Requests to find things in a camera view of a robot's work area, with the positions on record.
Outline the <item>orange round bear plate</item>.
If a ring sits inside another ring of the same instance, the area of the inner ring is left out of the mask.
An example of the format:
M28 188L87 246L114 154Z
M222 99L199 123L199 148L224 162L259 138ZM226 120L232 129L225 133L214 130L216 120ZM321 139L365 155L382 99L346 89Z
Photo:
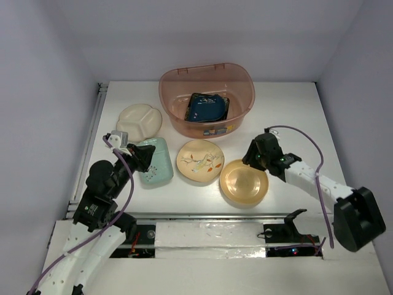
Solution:
M255 206L268 192L267 173L243 164L241 159L228 163L220 174L220 188L231 202Z

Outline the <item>beige bird-painted plate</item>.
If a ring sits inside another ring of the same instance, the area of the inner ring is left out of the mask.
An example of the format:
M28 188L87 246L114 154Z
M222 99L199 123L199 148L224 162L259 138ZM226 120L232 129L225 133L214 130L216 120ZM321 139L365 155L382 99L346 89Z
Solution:
M209 183L222 171L225 156L218 145L206 140L185 143L176 157L179 172L199 183Z

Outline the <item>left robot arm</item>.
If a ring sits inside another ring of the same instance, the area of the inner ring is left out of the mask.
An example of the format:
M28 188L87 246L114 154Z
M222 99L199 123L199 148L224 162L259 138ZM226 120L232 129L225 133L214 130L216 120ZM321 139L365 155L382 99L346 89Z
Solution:
M116 163L95 162L88 172L87 188L72 218L63 252L37 279L29 294L87 294L111 254L136 235L136 219L118 210L115 199L133 173L147 172L155 146L111 149Z

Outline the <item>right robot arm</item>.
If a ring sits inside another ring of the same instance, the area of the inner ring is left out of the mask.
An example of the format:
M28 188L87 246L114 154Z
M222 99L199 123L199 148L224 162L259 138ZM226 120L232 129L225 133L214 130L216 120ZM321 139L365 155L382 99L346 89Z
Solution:
M373 192L339 184L311 168L299 156L283 153L270 132L256 136L242 159L243 164L301 189L320 202L322 212L333 214L327 235L350 252L359 251L385 233L386 225Z

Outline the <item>blue yellow bin label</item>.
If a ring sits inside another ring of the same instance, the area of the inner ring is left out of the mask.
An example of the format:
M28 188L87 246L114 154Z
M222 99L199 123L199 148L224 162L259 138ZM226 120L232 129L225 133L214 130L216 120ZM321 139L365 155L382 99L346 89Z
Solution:
M223 136L233 132L236 129L235 125L221 126L203 131L203 136Z

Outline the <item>pink translucent plastic bin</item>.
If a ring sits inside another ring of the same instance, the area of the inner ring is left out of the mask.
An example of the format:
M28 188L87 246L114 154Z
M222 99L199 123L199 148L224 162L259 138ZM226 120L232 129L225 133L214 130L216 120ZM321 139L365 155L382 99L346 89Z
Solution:
M168 71L159 81L159 97L176 131L209 139L218 136L203 136L204 130L239 128L254 105L255 88L242 66L221 63Z

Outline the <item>light teal divided tray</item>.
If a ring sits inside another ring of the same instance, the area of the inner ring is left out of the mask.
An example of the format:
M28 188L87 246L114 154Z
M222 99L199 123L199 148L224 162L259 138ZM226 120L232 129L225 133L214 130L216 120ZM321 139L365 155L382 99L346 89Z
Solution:
M151 138L137 146L155 146L148 172L140 173L141 183L145 186L159 186L171 181L174 176L168 145L164 138Z

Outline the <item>cream three-section plate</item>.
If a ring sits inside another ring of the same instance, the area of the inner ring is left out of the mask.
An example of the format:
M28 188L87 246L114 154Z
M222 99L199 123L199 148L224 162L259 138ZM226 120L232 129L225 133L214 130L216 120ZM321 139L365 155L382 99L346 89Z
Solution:
M116 123L116 130L128 133L129 142L153 138L161 129L161 112L148 104L133 104L125 108Z

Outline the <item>aluminium frame rail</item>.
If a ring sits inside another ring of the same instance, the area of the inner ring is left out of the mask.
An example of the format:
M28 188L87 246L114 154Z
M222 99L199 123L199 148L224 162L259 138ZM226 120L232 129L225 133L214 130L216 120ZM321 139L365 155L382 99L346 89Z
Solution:
M91 151L93 149L94 140L98 129L101 113L103 110L104 102L106 99L108 87L109 87L108 83L98 84L98 94L95 103L95 108L93 110L93 116L88 128L87 138L85 140L82 159L80 161L80 165L76 174L74 188L72 190L72 194L70 196L67 209L63 218L64 220L69 220L73 217L73 214L76 211L76 208L79 204L79 200L81 199L81 194L82 194L81 190L83 189L84 186L85 175L87 174L88 163L91 157Z

